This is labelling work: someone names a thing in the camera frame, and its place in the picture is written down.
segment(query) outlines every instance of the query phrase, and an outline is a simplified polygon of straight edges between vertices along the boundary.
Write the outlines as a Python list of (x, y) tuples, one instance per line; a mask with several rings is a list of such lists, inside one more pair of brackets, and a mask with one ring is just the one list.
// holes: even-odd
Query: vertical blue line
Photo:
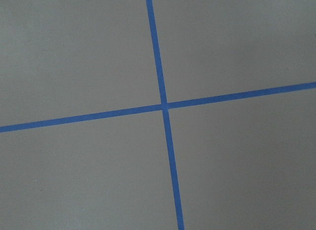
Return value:
[(175, 156), (174, 156), (174, 148), (173, 148), (171, 125), (170, 125), (170, 118), (169, 118), (169, 111), (168, 111), (167, 95), (166, 95), (166, 89), (165, 89), (165, 85), (164, 85), (164, 78), (163, 78), (163, 71), (162, 71), (157, 29), (156, 29), (156, 23), (155, 23), (153, 1), (146, 0), (146, 5), (147, 5), (148, 19), (149, 19), (150, 31), (151, 31), (151, 35), (152, 35), (154, 57), (155, 57), (156, 71), (157, 71), (157, 77), (158, 77), (162, 116), (163, 116), (164, 131), (165, 131), (166, 141), (167, 141), (169, 166), (170, 166), (170, 172), (171, 172), (171, 181), (172, 181), (172, 188), (173, 188), (174, 203), (175, 203), (175, 208), (176, 208), (178, 229), (184, 230), (179, 182), (178, 182), (176, 161), (175, 161)]

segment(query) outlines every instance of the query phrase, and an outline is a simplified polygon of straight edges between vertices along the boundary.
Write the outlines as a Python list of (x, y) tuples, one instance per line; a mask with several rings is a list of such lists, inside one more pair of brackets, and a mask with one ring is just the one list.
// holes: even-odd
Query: blue tape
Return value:
[(242, 93), (233, 93), (233, 94), (220, 95), (220, 96), (207, 97), (207, 98), (191, 99), (191, 100), (180, 101), (180, 102), (173, 102), (173, 103), (168, 103), (168, 108), (169, 109), (182, 108), (182, 107), (196, 106), (196, 105), (209, 104), (209, 103), (218, 103), (218, 102), (224, 102), (224, 101), (230, 101), (230, 100), (236, 100), (236, 99), (266, 96), (266, 95), (272, 95), (272, 94), (278, 94), (278, 93), (288, 93), (288, 92), (312, 89), (312, 88), (316, 88), (316, 82), (302, 83), (302, 84), (289, 85), (289, 86), (276, 87), (276, 88), (260, 89), (260, 90), (254, 90), (254, 91), (248, 91), (248, 92), (242, 92)]
[(80, 122), (80, 121), (86, 121), (86, 120), (103, 119), (103, 118), (109, 118), (109, 117), (115, 117), (115, 116), (121, 116), (121, 115), (148, 113), (148, 112), (160, 111), (160, 110), (161, 110), (161, 105), (158, 104), (158, 105), (150, 105), (150, 106), (145, 106), (145, 107), (109, 111), (109, 112), (103, 112), (103, 113), (94, 113), (94, 114), (87, 114), (87, 115), (70, 116), (70, 117), (65, 117), (65, 118), (57, 118), (57, 119), (51, 119), (51, 120), (35, 121), (35, 122), (29, 122), (29, 123), (23, 123), (23, 124), (1, 126), (0, 133), (15, 131), (15, 130), (45, 127), (45, 126), (51, 126), (51, 125), (74, 123), (74, 122)]
[(169, 166), (170, 166), (170, 172), (171, 172), (171, 181), (172, 181), (174, 203), (175, 203), (175, 208), (176, 208), (178, 229), (184, 230), (179, 182), (178, 182), (176, 161), (175, 161), (173, 141), (172, 141), (172, 133), (171, 133), (169, 111), (168, 111), (167, 95), (166, 95), (166, 89), (165, 89), (165, 85), (164, 85), (162, 63), (161, 63), (157, 29), (156, 29), (156, 23), (155, 23), (153, 1), (146, 0), (146, 5), (147, 5), (148, 20), (149, 20), (150, 32), (151, 32), (151, 36), (152, 36), (154, 57), (155, 57), (155, 63), (156, 63), (156, 71), (157, 71), (157, 77), (158, 77), (162, 116), (163, 116), (164, 131), (165, 131), (166, 142), (167, 142)]

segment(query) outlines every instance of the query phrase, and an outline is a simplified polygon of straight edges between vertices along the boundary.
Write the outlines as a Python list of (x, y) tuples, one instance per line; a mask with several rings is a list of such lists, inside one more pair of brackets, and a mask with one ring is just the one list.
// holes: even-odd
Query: gray panel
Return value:
[(187, 230), (316, 229), (316, 90), (171, 110)]
[(0, 229), (176, 229), (161, 112), (0, 134)]
[(145, 0), (0, 0), (0, 125), (159, 103)]
[(153, 0), (169, 101), (316, 81), (316, 0)]

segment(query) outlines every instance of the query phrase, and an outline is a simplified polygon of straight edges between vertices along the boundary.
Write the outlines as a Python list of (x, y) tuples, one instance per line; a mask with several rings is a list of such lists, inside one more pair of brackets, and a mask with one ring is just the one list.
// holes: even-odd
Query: blue grid line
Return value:
[[(316, 82), (301, 83), (301, 84), (295, 84), (295, 85), (289, 85), (289, 86), (253, 90), (253, 91), (248, 91), (248, 92), (233, 93), (233, 94), (219, 95), (219, 96), (206, 97), (206, 98), (197, 98), (197, 99), (191, 99), (191, 100), (185, 100), (185, 101), (179, 101), (179, 102), (172, 102), (172, 103), (168, 103), (167, 105), (169, 109), (175, 109), (175, 108), (197, 106), (197, 105), (203, 105), (203, 104), (209, 104), (209, 103), (219, 103), (219, 102), (225, 102), (225, 101), (231, 101), (231, 100), (267, 96), (267, 95), (278, 94), (278, 93), (288, 93), (288, 92), (307, 90), (307, 89), (313, 89), (313, 88), (316, 88)], [(129, 109), (115, 110), (115, 111), (102, 112), (102, 113), (69, 116), (69, 117), (56, 118), (56, 119), (50, 119), (50, 120), (41, 120), (41, 121), (34, 121), (34, 122), (28, 122), (28, 123), (0, 126), (0, 133), (39, 128), (39, 127), (45, 127), (45, 126), (51, 126), (51, 125), (75, 123), (75, 122), (81, 122), (81, 121), (86, 121), (86, 120), (104, 119), (104, 118), (110, 118), (110, 117), (122, 116), (122, 115), (148, 113), (148, 112), (161, 111), (161, 110), (162, 110), (161, 104), (157, 104), (157, 105), (149, 105), (149, 106), (144, 106), (144, 107), (129, 108)]]
[(182, 214), (182, 206), (181, 206), (181, 198), (180, 198), (180, 189), (179, 189), (179, 182), (178, 182), (178, 175), (177, 175), (176, 160), (175, 160), (175, 155), (174, 155), (171, 124), (170, 124), (169, 110), (168, 110), (168, 102), (167, 102), (166, 89), (165, 89), (165, 85), (164, 85), (163, 70), (162, 70), (162, 63), (161, 63), (161, 57), (160, 57), (160, 50), (159, 50), (159, 42), (158, 42), (158, 36), (157, 36), (153, 1), (146, 0), (146, 5), (147, 5), (147, 13), (148, 13), (150, 32), (151, 32), (152, 42), (153, 42), (153, 50), (154, 50), (158, 85), (159, 85), (159, 93), (160, 93), (160, 100), (161, 100), (161, 109), (162, 109), (162, 117), (163, 117), (163, 123), (164, 123), (164, 131), (165, 131), (166, 142), (167, 142), (169, 166), (170, 166), (173, 197), (174, 197), (174, 204), (175, 204), (175, 209), (176, 209), (178, 229), (184, 230), (184, 222), (183, 222), (183, 214)]

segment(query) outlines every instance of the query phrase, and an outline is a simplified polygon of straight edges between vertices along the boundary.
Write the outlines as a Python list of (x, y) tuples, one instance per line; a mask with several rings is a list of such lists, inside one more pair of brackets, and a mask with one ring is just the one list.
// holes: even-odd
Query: gray floor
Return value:
[[(316, 81), (316, 0), (153, 0), (168, 101)], [(0, 126), (160, 104), (145, 0), (0, 0)], [(171, 109), (187, 230), (316, 229), (316, 90)], [(175, 230), (161, 111), (0, 134), (0, 229)]]

